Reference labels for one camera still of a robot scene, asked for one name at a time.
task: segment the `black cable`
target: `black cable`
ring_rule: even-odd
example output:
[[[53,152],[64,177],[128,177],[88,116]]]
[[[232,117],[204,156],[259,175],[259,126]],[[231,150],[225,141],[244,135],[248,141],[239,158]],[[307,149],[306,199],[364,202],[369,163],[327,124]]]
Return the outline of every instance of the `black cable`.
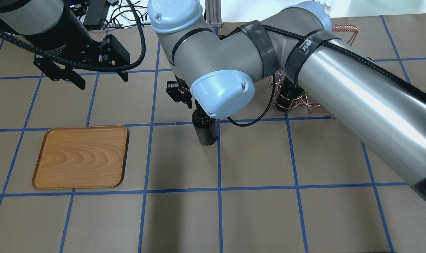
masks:
[[[133,5],[130,2],[130,0],[126,0],[127,3],[129,3],[129,6],[131,6],[131,8],[133,9]],[[69,67],[73,67],[75,69],[85,69],[85,70],[91,70],[91,71],[100,71],[100,72],[118,72],[118,71],[126,71],[126,70],[130,70],[130,69],[134,69],[135,67],[137,67],[139,64],[141,64],[141,62],[144,60],[144,56],[146,53],[146,43],[145,43],[145,39],[144,39],[144,32],[142,30],[142,26],[141,26],[141,21],[138,17],[138,15],[136,14],[136,12],[133,12],[134,17],[136,19],[136,22],[139,24],[138,26],[138,31],[139,31],[139,37],[141,39],[141,54],[139,55],[139,58],[132,64],[127,64],[127,65],[123,65],[123,66],[101,66],[101,65],[89,65],[89,64],[83,64],[83,63],[79,63],[79,62],[74,62],[65,58],[62,58],[60,56],[54,56],[53,54],[48,53],[47,51],[44,51],[40,48],[37,48],[33,45],[30,45],[26,42],[23,42],[22,40],[19,40],[3,31],[0,30],[0,38],[11,42],[12,44],[23,48],[27,51],[30,51],[32,53],[38,54],[40,56],[46,57],[51,59],[53,62],[65,65],[65,66],[69,66]]]
[[[145,9],[147,9],[147,7],[146,6],[141,6],[141,5],[137,5],[137,4],[133,4],[133,7],[138,7],[138,8],[145,8]],[[120,4],[118,4],[118,7],[117,8],[115,8],[112,12],[111,12],[111,15],[110,15],[110,20],[112,20],[113,19],[113,15],[114,15],[114,13],[117,11],[117,10],[121,10],[121,8],[123,8],[123,7],[130,7],[129,5],[122,5],[122,0],[121,0],[121,3]]]
[[[250,125],[253,125],[257,122],[259,122],[261,120],[261,118],[263,118],[266,113],[269,111],[269,108],[271,107],[272,104],[272,100],[274,99],[274,95],[275,95],[275,87],[277,86],[277,83],[275,82],[275,75],[272,75],[272,93],[271,93],[271,99],[269,100],[268,105],[266,106],[265,111],[254,121],[250,122],[250,123],[246,123],[246,124],[240,124],[238,122],[236,122],[235,120],[232,120],[231,117],[227,117],[227,119],[233,124],[233,125],[237,125],[239,127],[248,127]]]
[[[302,36],[302,35],[298,35],[292,32],[288,32],[285,30],[281,30],[275,27],[271,27],[271,26],[267,26],[267,25],[263,25],[264,29],[271,31],[271,32],[275,32],[287,37],[291,37],[294,39],[298,39],[298,40],[305,40],[306,37]],[[421,91],[419,88],[414,87],[413,85],[411,85],[410,83],[404,81],[403,79],[399,78],[398,76],[394,75],[393,73],[391,73],[390,71],[378,66],[377,64],[375,64],[374,62],[359,56],[358,54],[347,50],[345,48],[342,48],[338,45],[332,44],[328,41],[324,41],[322,42],[320,45],[335,50],[339,53],[342,53],[346,56],[349,56],[350,58],[362,63],[363,65],[369,67],[372,70],[377,71],[378,73],[382,74],[383,76],[385,76],[386,78],[392,80],[393,82],[395,82],[397,85],[399,85],[401,88],[403,88],[404,91],[406,91],[406,93],[410,94],[412,97],[416,98],[419,101],[422,101],[423,103],[426,104],[426,93]]]
[[[108,22],[108,20],[107,20],[107,19],[100,19],[100,20],[99,20],[99,24],[98,24],[98,26],[99,26],[99,27],[102,27],[102,24],[103,24],[103,22],[102,22],[102,21]]]

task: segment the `black velcro strap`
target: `black velcro strap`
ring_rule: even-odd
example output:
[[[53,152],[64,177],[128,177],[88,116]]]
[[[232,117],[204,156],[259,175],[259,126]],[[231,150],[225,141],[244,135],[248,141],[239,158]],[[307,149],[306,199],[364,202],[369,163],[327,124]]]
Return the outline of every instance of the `black velcro strap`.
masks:
[[[319,47],[323,41],[338,39],[332,33],[326,30],[315,30],[306,35],[305,40],[300,40],[291,50],[286,59],[285,73],[286,77],[297,85],[299,72],[309,56]]]
[[[176,55],[177,49],[179,48],[180,45],[182,45],[182,43],[189,37],[191,37],[192,35],[198,33],[198,32],[213,32],[211,29],[206,28],[206,27],[202,27],[202,28],[197,28],[194,30],[190,30],[189,32],[187,32],[185,35],[183,35],[179,41],[177,41],[177,43],[174,45],[174,48],[172,49],[172,62],[174,62],[174,56]]]
[[[262,79],[277,71],[277,54],[269,34],[258,20],[240,26],[241,31],[252,41],[263,64]]]

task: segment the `brown tray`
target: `brown tray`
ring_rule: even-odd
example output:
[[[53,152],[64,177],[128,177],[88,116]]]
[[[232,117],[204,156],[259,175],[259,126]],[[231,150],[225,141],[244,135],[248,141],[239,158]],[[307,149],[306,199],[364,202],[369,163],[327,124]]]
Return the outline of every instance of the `brown tray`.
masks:
[[[44,135],[36,189],[115,187],[124,177],[128,131],[121,125],[53,128]]]

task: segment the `copper coil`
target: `copper coil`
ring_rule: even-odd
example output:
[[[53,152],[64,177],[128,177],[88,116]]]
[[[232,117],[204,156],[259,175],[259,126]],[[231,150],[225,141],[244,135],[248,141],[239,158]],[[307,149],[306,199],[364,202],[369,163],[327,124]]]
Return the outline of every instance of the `copper coil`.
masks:
[[[352,37],[348,41],[348,44],[352,45],[360,29],[354,26],[353,24],[335,24],[332,27],[332,31],[333,32],[353,32]]]
[[[353,24],[335,24],[332,27],[334,32],[359,32],[360,29]]]

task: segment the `light blue joint cap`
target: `light blue joint cap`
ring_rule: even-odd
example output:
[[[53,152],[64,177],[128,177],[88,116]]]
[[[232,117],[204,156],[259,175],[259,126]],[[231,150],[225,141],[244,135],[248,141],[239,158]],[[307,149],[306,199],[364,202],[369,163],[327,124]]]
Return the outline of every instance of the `light blue joint cap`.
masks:
[[[149,0],[150,25],[158,33],[181,31],[202,17],[200,0]]]
[[[237,113],[252,100],[255,86],[248,74],[238,70],[218,70],[205,74],[192,83],[192,96],[213,118]]]
[[[332,20],[330,19],[330,16],[325,12],[324,7],[320,5],[319,3],[316,3],[313,1],[306,1],[306,2],[301,2],[300,4],[297,4],[297,5],[286,7],[284,8],[284,10],[287,8],[293,8],[293,7],[306,9],[307,11],[313,13],[319,19],[319,21],[321,21],[322,26],[324,27],[325,30],[329,32],[332,31]]]

